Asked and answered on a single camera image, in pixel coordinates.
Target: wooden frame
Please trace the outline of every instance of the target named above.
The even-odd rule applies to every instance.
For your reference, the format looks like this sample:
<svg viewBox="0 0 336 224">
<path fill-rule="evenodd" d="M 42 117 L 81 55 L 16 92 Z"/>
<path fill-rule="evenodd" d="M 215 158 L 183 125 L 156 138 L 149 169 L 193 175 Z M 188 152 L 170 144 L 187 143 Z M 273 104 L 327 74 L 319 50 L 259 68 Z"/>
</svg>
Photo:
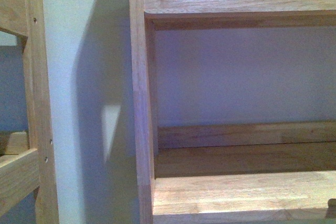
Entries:
<svg viewBox="0 0 336 224">
<path fill-rule="evenodd" d="M 35 190 L 38 224 L 58 224 L 54 149 L 51 132 L 49 83 L 42 0 L 0 0 L 0 27 L 17 35 L 23 44 L 29 150 L 3 156 L 0 163 L 1 197 L 6 198 L 0 215 Z"/>
</svg>

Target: wooden crossbar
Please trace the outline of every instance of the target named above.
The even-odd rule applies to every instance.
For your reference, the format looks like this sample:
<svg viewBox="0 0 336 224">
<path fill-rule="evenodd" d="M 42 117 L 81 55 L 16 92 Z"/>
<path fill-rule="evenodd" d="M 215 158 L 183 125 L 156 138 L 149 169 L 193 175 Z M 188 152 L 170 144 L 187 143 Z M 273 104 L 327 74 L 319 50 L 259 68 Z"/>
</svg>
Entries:
<svg viewBox="0 0 336 224">
<path fill-rule="evenodd" d="M 0 157 L 0 216 L 39 186 L 37 149 Z"/>
<path fill-rule="evenodd" d="M 0 31 L 27 37 L 25 0 L 0 0 Z"/>
</svg>

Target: wooden bookcase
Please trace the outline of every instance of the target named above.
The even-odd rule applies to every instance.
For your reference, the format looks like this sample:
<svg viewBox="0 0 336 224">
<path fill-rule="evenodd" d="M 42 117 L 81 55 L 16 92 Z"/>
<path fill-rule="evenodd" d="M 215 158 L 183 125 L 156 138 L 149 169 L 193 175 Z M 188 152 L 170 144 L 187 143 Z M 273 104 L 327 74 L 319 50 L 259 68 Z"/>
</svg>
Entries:
<svg viewBox="0 0 336 224">
<path fill-rule="evenodd" d="M 34 192 L 37 223 L 58 224 L 43 1 L 0 2 L 0 30 L 23 45 L 29 127 L 28 133 L 0 132 L 0 216 Z"/>
<path fill-rule="evenodd" d="M 336 0 L 130 0 L 130 17 L 142 224 L 336 218 L 335 121 L 158 128 L 154 46 L 156 30 L 334 26 Z"/>
</svg>

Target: wooden shelf edge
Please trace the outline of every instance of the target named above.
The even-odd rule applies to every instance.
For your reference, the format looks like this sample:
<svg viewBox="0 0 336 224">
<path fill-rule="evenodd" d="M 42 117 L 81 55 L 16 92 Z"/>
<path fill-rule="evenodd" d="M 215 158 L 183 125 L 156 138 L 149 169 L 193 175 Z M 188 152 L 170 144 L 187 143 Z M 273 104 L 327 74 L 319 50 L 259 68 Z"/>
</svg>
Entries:
<svg viewBox="0 0 336 224">
<path fill-rule="evenodd" d="M 0 157 L 0 216 L 39 186 L 38 152 Z"/>
<path fill-rule="evenodd" d="M 336 121 L 159 127 L 159 148 L 335 142 Z"/>
<path fill-rule="evenodd" d="M 255 13 L 153 13 L 155 30 L 336 26 L 336 10 Z"/>
<path fill-rule="evenodd" d="M 336 218 L 336 171 L 158 178 L 154 224 Z"/>
</svg>

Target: wooden rail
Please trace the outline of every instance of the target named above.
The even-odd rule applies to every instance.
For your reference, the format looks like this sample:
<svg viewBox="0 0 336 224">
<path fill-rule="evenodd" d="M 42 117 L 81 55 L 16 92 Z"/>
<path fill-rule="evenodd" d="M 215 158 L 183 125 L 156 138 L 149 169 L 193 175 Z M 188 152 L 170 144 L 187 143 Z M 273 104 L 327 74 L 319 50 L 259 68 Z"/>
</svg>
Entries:
<svg viewBox="0 0 336 224">
<path fill-rule="evenodd" d="M 39 186 L 37 150 L 0 157 L 0 185 L 2 216 Z"/>
<path fill-rule="evenodd" d="M 0 31 L 28 36 L 25 0 L 0 0 Z"/>
<path fill-rule="evenodd" d="M 27 132 L 0 132 L 0 155 L 20 154 L 28 149 Z"/>
</svg>

